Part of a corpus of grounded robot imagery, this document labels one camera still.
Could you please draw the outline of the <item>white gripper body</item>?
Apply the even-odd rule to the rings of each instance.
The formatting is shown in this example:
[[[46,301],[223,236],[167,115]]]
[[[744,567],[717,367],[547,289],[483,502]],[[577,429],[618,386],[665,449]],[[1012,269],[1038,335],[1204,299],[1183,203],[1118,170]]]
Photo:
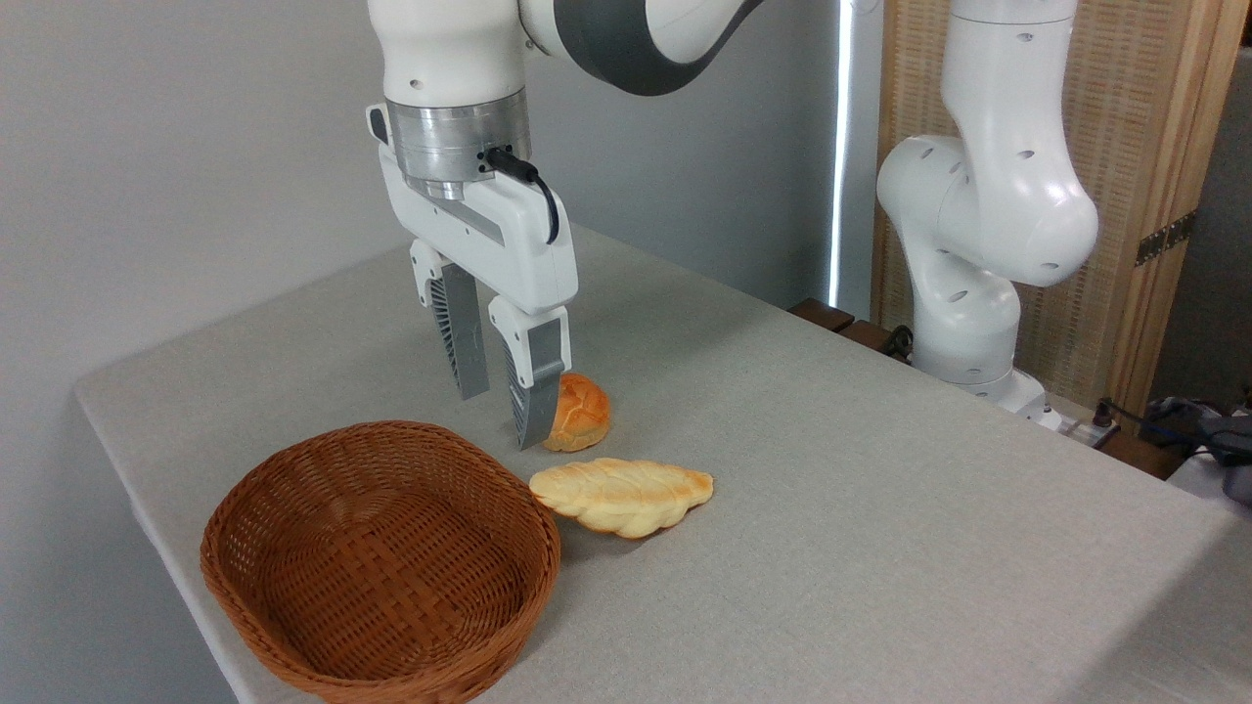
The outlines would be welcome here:
[[[383,104],[371,106],[381,174],[394,218],[411,236],[527,314],[573,299],[575,248],[558,195],[546,197],[537,185],[500,172],[464,183],[459,200],[427,195],[402,174],[387,116]]]

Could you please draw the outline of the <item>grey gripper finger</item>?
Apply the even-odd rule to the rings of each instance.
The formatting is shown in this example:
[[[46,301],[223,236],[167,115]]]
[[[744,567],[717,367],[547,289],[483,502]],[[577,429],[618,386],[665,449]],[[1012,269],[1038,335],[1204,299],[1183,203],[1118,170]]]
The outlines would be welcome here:
[[[558,306],[527,314],[505,297],[493,298],[488,312],[505,338],[518,447],[533,447],[552,431],[558,413],[560,376],[571,370],[568,312]]]
[[[477,281],[433,246],[416,238],[409,248],[419,302],[432,311],[462,398],[490,388]]]

